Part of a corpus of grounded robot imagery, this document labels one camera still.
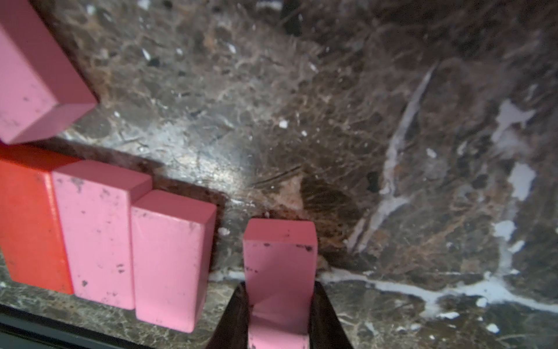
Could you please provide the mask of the pink row block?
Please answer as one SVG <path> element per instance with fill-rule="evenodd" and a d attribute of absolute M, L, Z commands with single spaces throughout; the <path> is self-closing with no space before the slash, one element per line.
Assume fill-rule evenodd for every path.
<path fill-rule="evenodd" d="M 83 160 L 52 180 L 75 295 L 134 309 L 131 207 L 151 191 L 152 177 Z"/>
<path fill-rule="evenodd" d="M 311 221 L 253 218 L 243 238 L 250 348 L 309 348 L 318 259 Z"/>
<path fill-rule="evenodd" d="M 152 190 L 132 205 L 135 312 L 192 333 L 206 299 L 217 207 Z"/>

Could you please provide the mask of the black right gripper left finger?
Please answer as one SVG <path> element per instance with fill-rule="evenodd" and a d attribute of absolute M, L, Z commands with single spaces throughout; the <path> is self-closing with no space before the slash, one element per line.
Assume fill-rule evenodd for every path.
<path fill-rule="evenodd" d="M 247 349 L 250 307 L 246 283 L 233 292 L 206 349 Z"/>

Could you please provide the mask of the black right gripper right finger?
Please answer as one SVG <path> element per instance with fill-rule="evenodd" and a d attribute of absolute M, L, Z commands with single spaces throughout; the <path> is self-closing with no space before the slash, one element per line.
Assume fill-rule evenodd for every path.
<path fill-rule="evenodd" d="M 320 282 L 315 282 L 310 307 L 310 348 L 353 349 L 333 305 Z"/>

